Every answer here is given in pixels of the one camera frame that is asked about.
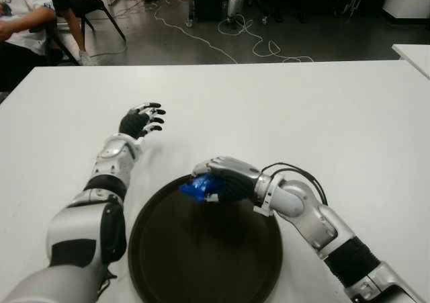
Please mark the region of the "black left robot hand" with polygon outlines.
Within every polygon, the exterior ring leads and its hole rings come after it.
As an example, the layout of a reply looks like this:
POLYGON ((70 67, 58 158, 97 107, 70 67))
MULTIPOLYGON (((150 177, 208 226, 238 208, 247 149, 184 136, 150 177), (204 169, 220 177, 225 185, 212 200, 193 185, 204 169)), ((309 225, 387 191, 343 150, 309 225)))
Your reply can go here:
POLYGON ((165 123, 161 116, 166 111, 161 108, 161 104, 146 102, 131 108, 122 118, 118 132, 126 134, 134 139, 143 138, 151 132, 161 131, 162 124, 165 123))

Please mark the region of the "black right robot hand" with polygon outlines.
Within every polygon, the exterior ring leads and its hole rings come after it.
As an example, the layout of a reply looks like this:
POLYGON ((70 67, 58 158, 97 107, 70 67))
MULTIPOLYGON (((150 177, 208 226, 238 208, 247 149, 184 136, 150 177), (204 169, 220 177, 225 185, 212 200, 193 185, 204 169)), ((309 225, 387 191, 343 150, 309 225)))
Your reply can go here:
POLYGON ((235 202, 254 196, 255 185, 262 171, 246 162, 219 156, 197 164, 192 171, 194 178, 211 178, 204 190, 207 202, 235 202))

